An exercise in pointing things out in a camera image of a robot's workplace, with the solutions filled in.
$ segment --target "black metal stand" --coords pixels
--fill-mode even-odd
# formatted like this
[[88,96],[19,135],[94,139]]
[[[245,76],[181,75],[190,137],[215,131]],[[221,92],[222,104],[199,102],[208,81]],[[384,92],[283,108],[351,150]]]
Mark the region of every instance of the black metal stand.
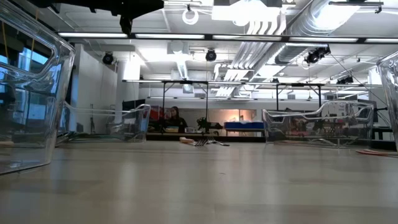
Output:
[[205,117],[205,119],[206,119],[206,122],[207,122],[207,116],[208,116],[208,98],[209,98],[209,96],[208,96],[208,92],[209,92],[209,83],[208,83],[208,81],[190,81],[190,80],[164,80],[164,81],[162,81],[162,83],[163,83],[163,102],[162,102],[162,104],[163,104],[163,108],[162,108],[162,129],[161,129],[161,133],[162,133],[162,135],[163,135],[163,133],[164,133],[164,130],[163,130],[163,125],[165,124],[165,117],[164,117],[164,111],[165,111],[165,108],[164,108],[164,103],[165,103],[165,95],[166,95],[166,92],[167,92],[167,90],[169,90],[169,88],[171,88],[171,87],[169,87],[167,90],[166,90],[166,83],[173,83],[173,85],[174,85],[174,83],[179,83],[179,84],[181,84],[181,85],[184,85],[184,84],[189,84],[189,85],[192,85],[192,84],[194,84],[194,83],[198,83],[198,84],[205,84],[206,86],[207,86],[207,88],[206,88],[206,117]]

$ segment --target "wooden floor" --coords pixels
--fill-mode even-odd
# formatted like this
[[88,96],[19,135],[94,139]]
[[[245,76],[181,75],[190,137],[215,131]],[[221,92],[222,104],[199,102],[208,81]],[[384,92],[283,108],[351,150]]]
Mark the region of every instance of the wooden floor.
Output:
[[0,223],[398,222],[398,159],[315,147],[71,143],[0,177]]

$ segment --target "white wall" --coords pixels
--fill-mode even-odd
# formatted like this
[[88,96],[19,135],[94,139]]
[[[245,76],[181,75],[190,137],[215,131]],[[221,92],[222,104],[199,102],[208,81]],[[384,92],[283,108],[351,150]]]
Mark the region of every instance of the white wall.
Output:
[[[115,104],[117,74],[76,45],[76,70],[72,80],[72,106],[77,108],[110,109]],[[90,115],[72,114],[70,129],[76,130],[76,123],[83,125],[84,132],[90,133]],[[103,133],[105,116],[94,116],[96,133]]]

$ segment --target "fluorescent light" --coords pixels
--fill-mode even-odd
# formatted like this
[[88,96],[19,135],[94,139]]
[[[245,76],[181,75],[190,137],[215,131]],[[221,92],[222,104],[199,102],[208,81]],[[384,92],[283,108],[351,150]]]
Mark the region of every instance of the fluorescent light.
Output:
[[138,39],[204,39],[202,34],[136,34]]
[[344,42],[354,43],[358,41],[358,38],[346,38],[346,37],[291,37],[289,40],[297,42]]
[[[163,96],[148,96],[148,99],[163,99]],[[165,99],[174,99],[174,97],[165,97]]]
[[244,98],[231,98],[229,100],[254,100],[254,99],[251,99],[251,98],[246,98],[246,99],[244,99]]
[[161,80],[123,80],[124,82],[138,82],[138,83],[161,83]]
[[206,98],[200,98],[200,97],[177,97],[177,99],[183,99],[183,100],[205,100]]
[[247,85],[276,85],[277,83],[246,83]]
[[81,33],[81,32],[60,32],[61,37],[80,37],[80,38],[126,38],[127,34],[119,33]]
[[230,85],[240,85],[242,82],[209,82],[209,84],[230,84]]
[[328,44],[286,43],[288,47],[328,47]]
[[213,35],[214,40],[258,40],[258,41],[280,41],[281,37],[255,36],[255,35]]
[[383,39],[383,38],[370,38],[366,39],[365,43],[398,43],[398,39]]

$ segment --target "transparent plastic box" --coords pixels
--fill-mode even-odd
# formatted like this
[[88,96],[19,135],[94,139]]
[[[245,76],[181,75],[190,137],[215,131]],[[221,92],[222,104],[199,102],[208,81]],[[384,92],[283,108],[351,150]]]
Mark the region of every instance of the transparent plastic box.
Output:
[[371,104],[336,100],[311,113],[262,112],[267,143],[333,148],[369,147],[371,143]]
[[380,60],[377,66],[386,94],[388,113],[398,151],[398,52]]
[[115,111],[74,108],[65,103],[57,142],[144,142],[149,117],[150,105],[140,105],[129,111]]
[[[75,50],[9,1],[0,2],[0,26],[3,174],[51,162]],[[48,52],[42,64],[35,50]]]

